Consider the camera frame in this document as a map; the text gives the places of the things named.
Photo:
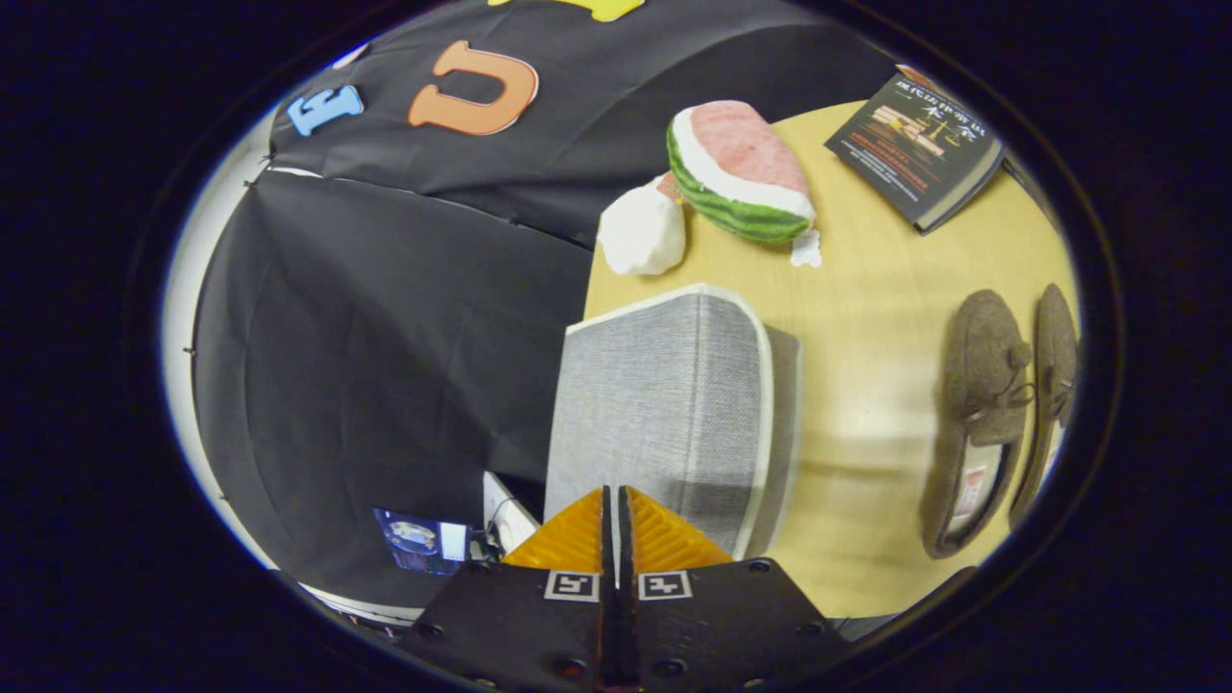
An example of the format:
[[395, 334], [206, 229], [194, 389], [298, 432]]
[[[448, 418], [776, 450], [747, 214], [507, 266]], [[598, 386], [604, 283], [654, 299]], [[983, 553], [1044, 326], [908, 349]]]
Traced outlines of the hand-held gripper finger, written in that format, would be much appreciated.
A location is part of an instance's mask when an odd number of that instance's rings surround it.
[[618, 491], [616, 672], [634, 692], [784, 692], [851, 649], [775, 560], [736, 560], [650, 494]]
[[499, 562], [448, 580], [397, 649], [480, 692], [600, 692], [615, 597], [611, 490], [594, 488]]

